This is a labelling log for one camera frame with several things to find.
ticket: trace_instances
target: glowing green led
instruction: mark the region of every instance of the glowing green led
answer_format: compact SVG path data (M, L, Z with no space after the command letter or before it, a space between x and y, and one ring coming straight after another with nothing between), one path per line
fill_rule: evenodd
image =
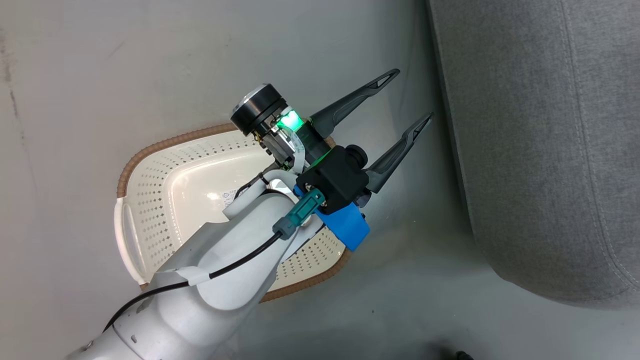
M280 121L278 121L277 125L278 127L285 126L289 129L292 129L293 131L297 131L302 125L304 125L304 122L298 116L295 110L291 110L282 118L280 118Z

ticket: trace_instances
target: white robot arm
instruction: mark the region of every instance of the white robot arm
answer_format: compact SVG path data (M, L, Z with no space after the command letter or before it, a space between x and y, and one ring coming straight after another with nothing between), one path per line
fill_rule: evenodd
M398 73L383 74L306 123L271 85L249 93L234 109L232 121L246 135L256 136L275 163L240 189L244 192L224 211L228 222L204 224L156 272L143 294L67 359L210 359L274 283L278 264L323 226L355 250L369 231L358 208L386 183L431 114L416 121L367 169L362 149L331 149L323 139ZM294 203L267 190L274 179L300 200Z

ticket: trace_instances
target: white plastic basket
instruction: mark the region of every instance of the white plastic basket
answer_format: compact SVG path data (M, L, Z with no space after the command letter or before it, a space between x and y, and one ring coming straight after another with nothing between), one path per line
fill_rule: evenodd
M137 153L120 176L114 211L118 249L131 277L148 283L202 224L226 222L222 210L236 189L272 162L231 124L176 136ZM349 256L323 229L278 266L263 301L328 279Z

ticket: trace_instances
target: gray fabric cushion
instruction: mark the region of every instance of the gray fabric cushion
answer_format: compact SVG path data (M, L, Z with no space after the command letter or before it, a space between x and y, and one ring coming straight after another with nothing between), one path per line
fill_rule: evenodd
M432 0L474 235L504 279L640 304L640 1Z

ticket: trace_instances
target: gray floor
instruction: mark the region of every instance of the gray floor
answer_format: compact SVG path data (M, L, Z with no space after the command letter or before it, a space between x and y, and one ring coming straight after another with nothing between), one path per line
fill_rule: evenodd
M309 115L393 67L334 136L373 159L437 114L367 207L372 234L334 278L260 305L217 358L637 358L640 313L555 304L478 254L421 2L9 0L0 24L3 359L60 358L137 294L112 211L142 147L227 122L261 82Z

